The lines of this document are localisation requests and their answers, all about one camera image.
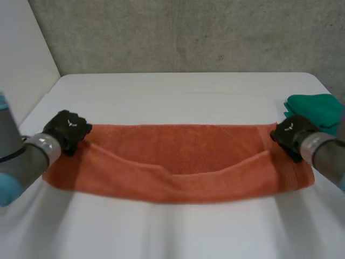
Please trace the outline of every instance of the gray concrete wall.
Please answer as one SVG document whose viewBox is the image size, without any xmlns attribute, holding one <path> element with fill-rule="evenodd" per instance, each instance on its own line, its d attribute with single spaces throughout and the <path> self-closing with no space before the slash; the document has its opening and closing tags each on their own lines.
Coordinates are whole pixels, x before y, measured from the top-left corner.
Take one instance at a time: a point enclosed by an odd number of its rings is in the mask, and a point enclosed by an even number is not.
<svg viewBox="0 0 345 259">
<path fill-rule="evenodd" d="M 61 75 L 309 72 L 345 101 L 342 0 L 29 0 Z"/>
</svg>

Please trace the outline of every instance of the green towel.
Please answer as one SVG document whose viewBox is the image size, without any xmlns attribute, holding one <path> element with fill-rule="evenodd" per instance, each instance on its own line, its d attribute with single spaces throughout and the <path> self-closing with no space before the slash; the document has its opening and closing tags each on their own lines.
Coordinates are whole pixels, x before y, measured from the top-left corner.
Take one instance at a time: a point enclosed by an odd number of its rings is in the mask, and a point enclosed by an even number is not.
<svg viewBox="0 0 345 259">
<path fill-rule="evenodd" d="M 308 118 L 321 131 L 336 136 L 336 129 L 341 120 L 343 105 L 331 94 L 314 96 L 293 95 L 284 103 L 287 118 L 299 114 Z"/>
</svg>

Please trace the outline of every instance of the white table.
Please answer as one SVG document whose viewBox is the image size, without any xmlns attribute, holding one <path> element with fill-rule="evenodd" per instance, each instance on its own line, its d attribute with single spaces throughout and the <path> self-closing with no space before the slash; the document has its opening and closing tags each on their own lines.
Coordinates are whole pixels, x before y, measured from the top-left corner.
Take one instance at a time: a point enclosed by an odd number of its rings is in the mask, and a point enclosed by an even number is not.
<svg viewBox="0 0 345 259">
<path fill-rule="evenodd" d="M 328 93 L 306 73 L 76 74 L 21 126 L 58 111 L 94 124 L 268 124 L 291 94 Z M 345 258 L 345 198 L 313 187 L 214 205 L 155 205 L 57 190 L 38 180 L 0 210 L 1 258 Z"/>
</svg>

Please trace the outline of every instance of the gray robot arm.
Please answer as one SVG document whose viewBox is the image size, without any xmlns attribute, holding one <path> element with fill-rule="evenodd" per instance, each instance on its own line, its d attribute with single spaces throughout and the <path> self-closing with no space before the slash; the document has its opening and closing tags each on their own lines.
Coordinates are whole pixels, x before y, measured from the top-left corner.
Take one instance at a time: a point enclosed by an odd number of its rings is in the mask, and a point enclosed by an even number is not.
<svg viewBox="0 0 345 259">
<path fill-rule="evenodd" d="M 23 142 L 4 98 L 0 99 L 0 123 L 0 207 L 17 199 L 62 152 L 73 155 L 92 129 L 77 114 L 61 111 L 43 133 Z"/>
<path fill-rule="evenodd" d="M 345 122 L 338 127 L 337 138 L 320 132 L 308 119 L 295 115 L 277 125 L 271 138 L 295 162 L 307 161 L 340 189 L 345 190 Z"/>
<path fill-rule="evenodd" d="M 345 190 L 345 143 L 331 135 L 316 132 L 303 140 L 304 160 L 340 189 Z"/>
</svg>

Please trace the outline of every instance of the orange towel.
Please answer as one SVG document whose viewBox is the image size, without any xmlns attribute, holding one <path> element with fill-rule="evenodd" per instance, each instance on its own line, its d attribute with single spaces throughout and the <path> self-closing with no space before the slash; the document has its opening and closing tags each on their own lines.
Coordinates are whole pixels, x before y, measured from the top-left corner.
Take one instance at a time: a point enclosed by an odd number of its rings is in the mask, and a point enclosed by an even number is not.
<svg viewBox="0 0 345 259">
<path fill-rule="evenodd" d="M 43 179 L 63 190 L 159 203 L 212 203 L 314 183 L 274 143 L 272 125 L 94 125 Z"/>
</svg>

